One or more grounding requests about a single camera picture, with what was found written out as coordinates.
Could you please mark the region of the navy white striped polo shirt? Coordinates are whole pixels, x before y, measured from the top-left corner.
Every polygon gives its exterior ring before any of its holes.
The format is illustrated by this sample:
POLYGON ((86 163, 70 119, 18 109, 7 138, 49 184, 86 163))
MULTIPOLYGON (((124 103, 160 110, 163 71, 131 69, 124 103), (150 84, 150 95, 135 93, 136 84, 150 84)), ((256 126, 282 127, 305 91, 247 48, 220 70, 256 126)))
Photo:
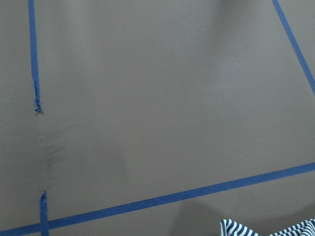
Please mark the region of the navy white striped polo shirt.
POLYGON ((253 228, 232 219, 220 221, 220 236, 314 236, 315 219, 307 219, 286 228, 265 224, 266 229, 253 228))

